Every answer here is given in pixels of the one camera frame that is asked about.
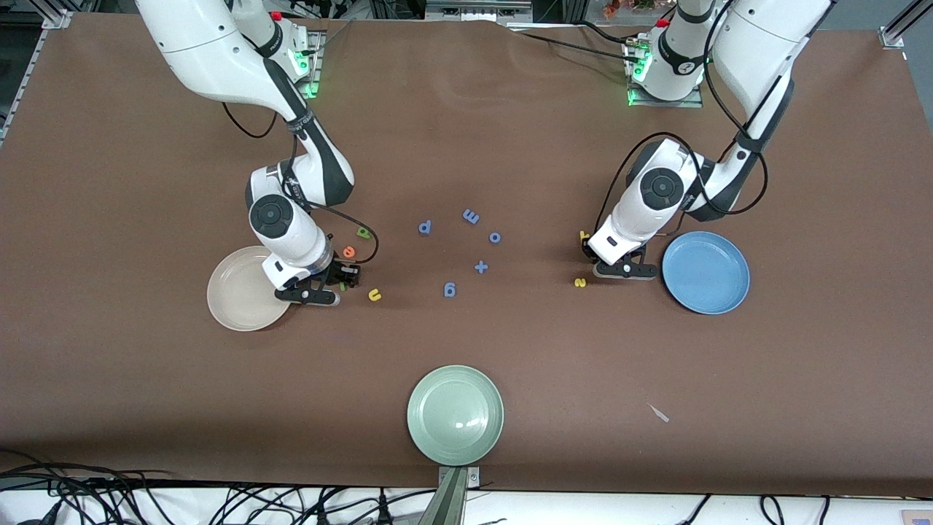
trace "blue plate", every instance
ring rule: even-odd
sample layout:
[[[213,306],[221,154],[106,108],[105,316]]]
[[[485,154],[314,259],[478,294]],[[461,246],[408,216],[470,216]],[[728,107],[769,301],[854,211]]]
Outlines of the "blue plate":
[[[728,239],[710,232],[683,234],[667,247],[661,275],[674,298],[694,312],[724,314],[748,295],[748,263]]]

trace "white paper scrap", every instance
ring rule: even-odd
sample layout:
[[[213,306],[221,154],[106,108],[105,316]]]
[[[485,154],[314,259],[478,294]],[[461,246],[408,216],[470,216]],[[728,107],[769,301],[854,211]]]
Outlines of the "white paper scrap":
[[[648,403],[648,406],[651,407],[651,410],[654,410],[655,416],[661,418],[661,421],[664,421],[665,423],[669,423],[671,421],[671,419],[665,416],[664,413],[661,412],[661,410],[658,410],[657,408],[655,408],[653,404]]]

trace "brown tabletop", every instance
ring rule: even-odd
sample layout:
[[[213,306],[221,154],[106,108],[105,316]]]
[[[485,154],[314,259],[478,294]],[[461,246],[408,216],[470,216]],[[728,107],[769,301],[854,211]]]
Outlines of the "brown tabletop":
[[[751,267],[745,302],[707,317],[660,279],[596,282],[578,232],[644,135],[718,155],[734,130],[711,99],[626,106],[618,61],[492,23],[354,22],[312,106],[356,173],[341,209],[382,248],[338,307],[235,333],[205,287],[258,244],[244,185],[290,135],[242,135],[174,78],[138,17],[76,15],[50,34],[0,149],[0,444],[188,478],[432,485],[405,407],[424,374],[461,363],[505,399],[480,462],[495,488],[928,495],[923,110],[901,53],[871,32],[817,34],[794,75],[767,196],[685,221]],[[233,111],[254,130],[270,117]],[[372,248],[315,215],[337,248]]]

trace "light green bowl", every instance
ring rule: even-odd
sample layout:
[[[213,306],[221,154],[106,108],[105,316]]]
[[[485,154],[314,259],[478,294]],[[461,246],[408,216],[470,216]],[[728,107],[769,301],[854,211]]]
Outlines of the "light green bowl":
[[[447,466],[479,461],[502,433],[502,396],[483,372],[443,366],[424,376],[409,399],[411,440],[430,460]]]

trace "gray floor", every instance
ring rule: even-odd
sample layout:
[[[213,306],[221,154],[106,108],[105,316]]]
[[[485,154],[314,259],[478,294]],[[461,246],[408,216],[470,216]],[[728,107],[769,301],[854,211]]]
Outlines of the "gray floor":
[[[823,28],[877,30],[908,3],[909,0],[840,0]],[[124,10],[120,7],[123,4],[132,9],[130,0],[104,0],[101,3],[103,9],[112,11]],[[9,111],[38,35],[37,27],[0,23],[0,115]],[[914,86],[924,106],[926,120],[933,129],[933,16],[916,23],[904,40]]]

